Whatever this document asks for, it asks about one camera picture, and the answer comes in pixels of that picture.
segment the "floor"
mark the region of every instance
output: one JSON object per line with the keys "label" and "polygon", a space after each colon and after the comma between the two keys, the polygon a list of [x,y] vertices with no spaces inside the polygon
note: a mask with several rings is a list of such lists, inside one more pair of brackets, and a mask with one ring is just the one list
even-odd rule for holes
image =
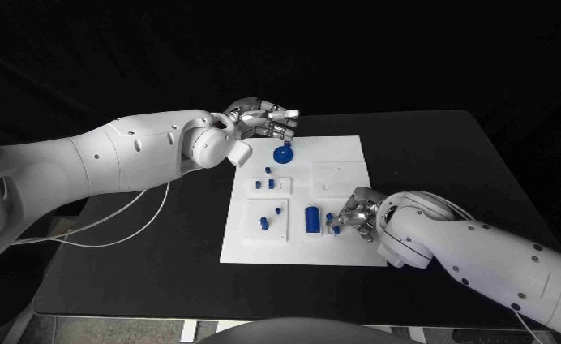
{"label": "floor", "polygon": [[[236,324],[236,321],[33,316],[18,342],[10,344],[180,344],[180,342],[197,342]],[[392,332],[399,337],[412,338],[421,343],[454,343],[451,329],[372,328]],[[543,344],[558,344],[548,332],[536,332],[536,335]]]}

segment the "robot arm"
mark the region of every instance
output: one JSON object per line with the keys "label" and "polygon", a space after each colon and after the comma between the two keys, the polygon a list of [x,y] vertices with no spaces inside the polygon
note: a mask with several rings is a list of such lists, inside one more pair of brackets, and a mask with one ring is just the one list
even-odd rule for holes
{"label": "robot arm", "polygon": [[291,140],[292,130],[278,122],[294,127],[297,117],[297,110],[246,98],[223,113],[134,115],[75,137],[0,147],[0,253],[63,204],[152,188],[226,157],[240,167],[250,156],[242,134]]}
{"label": "robot arm", "polygon": [[424,269],[435,257],[460,283],[561,331],[561,254],[478,221],[457,220],[425,192],[385,197],[374,191],[366,196],[367,190],[354,190],[328,225],[350,225],[369,242],[376,229],[377,253],[395,267]]}

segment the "black table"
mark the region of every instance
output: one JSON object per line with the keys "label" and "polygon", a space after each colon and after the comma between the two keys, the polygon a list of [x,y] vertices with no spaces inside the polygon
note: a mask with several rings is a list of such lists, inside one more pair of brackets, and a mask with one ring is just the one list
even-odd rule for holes
{"label": "black table", "polygon": [[[298,135],[359,135],[374,189],[431,191],[477,220],[559,249],[467,112],[301,117]],[[233,173],[223,161],[171,182],[157,220],[126,242],[96,249],[63,245],[34,297],[37,313],[209,320],[308,316],[372,325],[520,328],[511,311],[457,283],[437,261],[426,269],[220,264]],[[115,219],[69,240],[108,243],[129,235],[151,218],[162,191],[164,186],[147,191]],[[92,197],[76,226],[137,194]]]}

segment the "blue object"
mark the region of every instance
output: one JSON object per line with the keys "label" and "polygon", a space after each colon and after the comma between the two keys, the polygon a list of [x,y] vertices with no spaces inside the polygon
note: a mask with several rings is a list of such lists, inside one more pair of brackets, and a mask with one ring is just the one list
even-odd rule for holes
{"label": "blue object", "polygon": [[305,233],[321,233],[318,225],[318,208],[315,206],[305,208]]}
{"label": "blue object", "polygon": [[[324,217],[327,218],[327,221],[330,221],[333,219],[333,214],[327,213],[324,215]],[[338,229],[338,226],[331,226],[330,229],[333,230],[333,234],[340,234],[341,233],[341,230]]]}
{"label": "blue object", "polygon": [[262,230],[266,230],[266,229],[268,229],[266,218],[265,218],[265,217],[261,217],[259,222],[261,222],[261,229],[262,229]]}
{"label": "blue object", "polygon": [[289,149],[289,143],[285,141],[284,145],[272,152],[272,158],[276,163],[287,164],[294,157],[294,152]]}

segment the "robotic hand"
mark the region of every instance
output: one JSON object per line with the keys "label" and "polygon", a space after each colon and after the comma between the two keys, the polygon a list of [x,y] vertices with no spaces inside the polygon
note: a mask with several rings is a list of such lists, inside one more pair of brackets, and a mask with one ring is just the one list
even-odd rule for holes
{"label": "robotic hand", "polygon": [[561,332],[561,254],[474,221],[425,191],[385,196],[357,187],[327,226],[350,225],[390,265],[426,268],[438,259],[449,276],[504,307]]}
{"label": "robotic hand", "polygon": [[292,140],[297,110],[245,98],[223,113],[170,111],[116,118],[57,140],[0,147],[0,253],[37,218],[98,194],[141,191],[250,156],[255,133]]}

